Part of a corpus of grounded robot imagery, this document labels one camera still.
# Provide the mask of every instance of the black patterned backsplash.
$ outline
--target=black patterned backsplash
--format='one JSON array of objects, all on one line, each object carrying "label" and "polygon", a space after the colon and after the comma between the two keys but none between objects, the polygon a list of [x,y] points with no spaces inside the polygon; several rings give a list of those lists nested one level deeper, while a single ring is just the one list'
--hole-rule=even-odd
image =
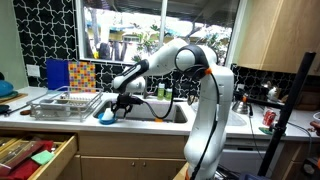
[{"label": "black patterned backsplash", "polygon": [[[40,77],[28,76],[30,86],[47,87],[46,59],[62,59],[78,61],[78,45],[76,35],[76,14],[73,0],[14,0],[17,27],[20,35],[21,48],[25,64],[40,66]],[[96,86],[105,92],[116,92],[111,87],[112,79],[121,73],[125,65],[96,65]],[[252,70],[232,66],[235,74],[235,87],[245,84],[245,90],[253,97],[263,99],[265,90],[261,83],[270,80],[272,84],[282,88],[281,96],[287,94],[294,80],[294,74]],[[179,77],[178,72],[164,76],[148,77],[148,91],[155,91],[156,86],[163,82],[172,87],[173,80]],[[309,77],[309,84],[317,84],[319,77]],[[174,90],[177,97],[197,94],[200,83],[181,77]]]}]

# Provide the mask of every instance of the wire dish rack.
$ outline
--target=wire dish rack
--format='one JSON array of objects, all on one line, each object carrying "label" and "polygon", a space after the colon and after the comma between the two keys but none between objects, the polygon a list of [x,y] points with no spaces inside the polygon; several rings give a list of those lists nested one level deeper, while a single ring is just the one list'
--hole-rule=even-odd
[{"label": "wire dish rack", "polygon": [[39,96],[27,104],[31,117],[39,119],[78,120],[83,122],[101,103],[102,89],[63,86]]}]

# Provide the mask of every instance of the white countertop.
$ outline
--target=white countertop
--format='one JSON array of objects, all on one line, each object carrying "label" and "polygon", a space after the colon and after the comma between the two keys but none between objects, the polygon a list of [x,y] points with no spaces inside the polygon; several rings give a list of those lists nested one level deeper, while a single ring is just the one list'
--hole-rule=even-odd
[{"label": "white countertop", "polygon": [[[19,90],[20,93],[27,93],[28,96],[19,99],[17,101],[11,102],[8,105],[11,109],[19,108],[26,104],[27,101],[32,100],[40,95],[47,93],[46,88],[38,87],[26,87]],[[113,99],[117,97],[113,93],[104,93],[102,100]],[[189,135],[192,128],[195,113],[193,109],[187,105],[186,102],[176,103],[181,107],[185,117],[187,118],[187,123],[156,123],[156,122],[139,122],[139,121],[116,121],[116,123],[111,125],[102,125],[99,121],[89,115],[84,122],[79,122],[75,120],[70,121],[57,121],[57,120],[36,120],[30,116],[21,116],[19,112],[12,113],[9,117],[0,116],[0,127],[3,128],[27,128],[27,129],[48,129],[48,130],[63,130],[63,131],[105,131],[105,132],[130,132],[130,133],[150,133],[150,134],[172,134],[172,135]],[[254,115],[251,118],[253,132],[256,138],[270,139],[270,135],[265,135],[262,133],[258,127],[266,127],[262,124],[262,113],[263,109],[254,106]],[[311,111],[297,111],[294,110],[291,114],[289,122],[299,125],[305,129],[311,127],[309,123],[313,120],[312,115],[315,112]],[[233,111],[230,111],[229,120],[232,122],[236,120],[237,122],[242,122],[242,126],[226,126],[227,137],[233,138],[252,138],[251,127],[249,123],[249,118],[247,115],[240,115]],[[315,140],[320,140],[320,138],[315,134],[315,132],[310,132],[311,136]],[[305,132],[293,127],[292,125],[287,125],[286,137],[284,140],[303,140],[307,141],[308,136]]]}]

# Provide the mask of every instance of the black pole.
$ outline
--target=black pole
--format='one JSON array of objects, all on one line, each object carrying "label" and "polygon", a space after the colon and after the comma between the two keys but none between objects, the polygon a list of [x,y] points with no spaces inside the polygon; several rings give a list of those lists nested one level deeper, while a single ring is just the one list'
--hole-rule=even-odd
[{"label": "black pole", "polygon": [[292,109],[296,103],[297,97],[300,94],[300,91],[303,87],[304,81],[308,75],[310,66],[313,62],[316,53],[314,52],[306,52],[302,59],[300,68],[298,73],[293,81],[292,87],[289,92],[288,100],[285,103],[284,107],[281,109],[281,114],[279,117],[278,123],[275,125],[274,133],[272,139],[270,140],[270,144],[264,155],[263,161],[261,163],[258,176],[265,176],[270,163],[272,161],[273,155],[278,147],[282,134],[286,131],[286,125],[290,118]]}]

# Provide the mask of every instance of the cutting board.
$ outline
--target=cutting board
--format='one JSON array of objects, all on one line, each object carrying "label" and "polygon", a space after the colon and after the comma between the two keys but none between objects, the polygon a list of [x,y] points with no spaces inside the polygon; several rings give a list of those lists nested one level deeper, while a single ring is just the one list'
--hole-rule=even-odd
[{"label": "cutting board", "polygon": [[16,101],[18,99],[24,98],[26,96],[28,96],[28,94],[26,94],[26,93],[18,93],[18,95],[13,97],[13,98],[5,99],[5,100],[1,100],[0,99],[0,104],[8,104],[10,102],[13,102],[13,101]]}]

